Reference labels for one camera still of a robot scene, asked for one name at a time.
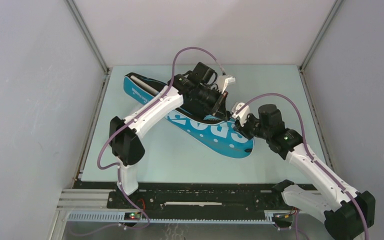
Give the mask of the blue racket bag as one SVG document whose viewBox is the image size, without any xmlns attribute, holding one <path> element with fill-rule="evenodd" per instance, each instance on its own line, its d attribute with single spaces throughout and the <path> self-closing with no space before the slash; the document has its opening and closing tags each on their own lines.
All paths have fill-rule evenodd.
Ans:
<svg viewBox="0 0 384 240">
<path fill-rule="evenodd" d="M 142 105 L 147 104 L 155 96 L 136 85 L 130 79 L 131 76 L 136 76 L 159 92 L 167 85 L 166 82 L 134 72 L 125 75 L 123 80 L 124 92 Z M 198 110 L 190 103 L 172 110 L 164 118 L 203 145 L 226 157 L 245 158 L 251 154 L 255 145 L 252 139 L 248 140 L 234 130 L 235 123 L 233 120 L 221 121 L 212 119 L 210 116 L 204 116 L 203 111 Z"/>
</svg>

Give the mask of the blue racket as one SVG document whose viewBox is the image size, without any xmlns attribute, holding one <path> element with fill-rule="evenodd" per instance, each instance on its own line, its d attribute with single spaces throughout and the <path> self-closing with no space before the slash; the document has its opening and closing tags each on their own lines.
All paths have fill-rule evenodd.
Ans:
<svg viewBox="0 0 384 240">
<path fill-rule="evenodd" d="M 142 81 L 141 79 L 137 78 L 136 76 L 132 75 L 130 79 L 139 87 L 141 87 L 143 90 L 147 91 L 149 94 L 156 96 L 159 94 L 159 91 Z"/>
</svg>

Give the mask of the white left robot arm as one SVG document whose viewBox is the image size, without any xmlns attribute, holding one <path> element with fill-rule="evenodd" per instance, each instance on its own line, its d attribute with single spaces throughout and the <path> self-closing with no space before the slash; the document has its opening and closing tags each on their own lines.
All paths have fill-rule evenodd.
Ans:
<svg viewBox="0 0 384 240">
<path fill-rule="evenodd" d="M 138 111 L 120 119 L 111 120 L 110 146 L 119 159 L 118 201 L 125 208 L 133 208 L 138 202 L 139 188 L 137 163 L 143 158 L 145 148 L 141 142 L 146 133 L 169 112 L 179 108 L 192 116 L 196 122 L 207 117 L 227 121 L 227 86 L 236 78 L 223 73 L 218 75 L 212 68 L 199 62 L 193 70 L 177 74 L 167 86 Z"/>
</svg>

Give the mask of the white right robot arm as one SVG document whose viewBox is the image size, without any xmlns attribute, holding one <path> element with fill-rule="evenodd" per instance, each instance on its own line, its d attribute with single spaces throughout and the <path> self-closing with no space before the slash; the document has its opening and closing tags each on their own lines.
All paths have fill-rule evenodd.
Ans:
<svg viewBox="0 0 384 240">
<path fill-rule="evenodd" d="M 271 204 L 277 209 L 295 207 L 324 224 L 335 240 L 353 240 L 366 234 L 375 221 L 375 197 L 360 192 L 341 179 L 304 143 L 303 136 L 285 127 L 281 111 L 274 104 L 258 108 L 255 117 L 249 106 L 238 102 L 232 108 L 234 129 L 253 140 L 261 138 L 283 160 L 297 168 L 319 194 L 311 193 L 290 180 L 273 189 Z"/>
</svg>

